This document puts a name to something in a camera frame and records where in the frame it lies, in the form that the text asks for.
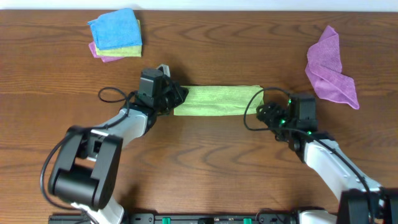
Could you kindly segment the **light green cloth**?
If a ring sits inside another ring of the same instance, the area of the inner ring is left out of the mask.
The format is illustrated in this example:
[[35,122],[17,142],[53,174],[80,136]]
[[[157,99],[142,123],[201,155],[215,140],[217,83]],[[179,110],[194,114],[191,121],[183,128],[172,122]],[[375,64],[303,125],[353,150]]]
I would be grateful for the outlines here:
[[264,104],[264,93],[254,86],[187,86],[183,104],[174,109],[175,116],[237,116],[255,114]]

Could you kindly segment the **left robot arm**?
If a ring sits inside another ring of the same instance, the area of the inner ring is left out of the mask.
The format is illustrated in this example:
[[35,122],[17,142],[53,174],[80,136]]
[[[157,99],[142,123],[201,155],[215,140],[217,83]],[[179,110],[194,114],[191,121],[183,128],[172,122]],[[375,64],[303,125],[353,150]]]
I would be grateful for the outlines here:
[[129,223],[127,211],[113,197],[121,151],[187,95],[188,90],[171,79],[168,65],[145,68],[139,89],[123,94],[124,104],[115,117],[93,127],[70,127],[52,150],[58,156],[43,193],[69,203],[74,212],[53,214],[49,223]]

